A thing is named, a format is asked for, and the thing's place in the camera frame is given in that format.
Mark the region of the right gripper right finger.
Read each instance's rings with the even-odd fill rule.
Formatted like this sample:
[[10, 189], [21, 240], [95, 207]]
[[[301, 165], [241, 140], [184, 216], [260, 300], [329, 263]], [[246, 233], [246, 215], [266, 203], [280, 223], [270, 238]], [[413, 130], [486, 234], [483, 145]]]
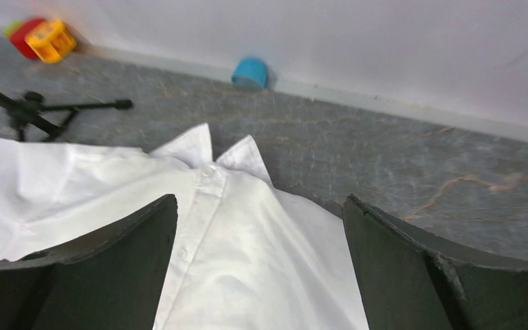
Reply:
[[342, 211], [371, 329], [528, 329], [528, 261], [455, 243], [354, 195]]

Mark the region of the white button shirt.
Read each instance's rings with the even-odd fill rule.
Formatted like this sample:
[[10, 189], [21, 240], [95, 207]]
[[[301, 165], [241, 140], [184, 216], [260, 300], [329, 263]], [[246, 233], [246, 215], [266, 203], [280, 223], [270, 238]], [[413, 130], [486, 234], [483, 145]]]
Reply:
[[0, 260], [166, 194], [178, 220], [155, 329], [368, 327], [342, 220], [273, 187], [251, 136], [214, 159], [205, 123], [150, 153], [0, 138]]

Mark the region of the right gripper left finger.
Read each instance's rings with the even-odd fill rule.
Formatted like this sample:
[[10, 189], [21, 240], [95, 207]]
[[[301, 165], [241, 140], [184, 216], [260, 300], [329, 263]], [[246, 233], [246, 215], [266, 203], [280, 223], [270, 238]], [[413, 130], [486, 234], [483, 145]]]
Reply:
[[164, 195], [72, 241], [0, 261], [0, 329], [151, 329], [177, 228]]

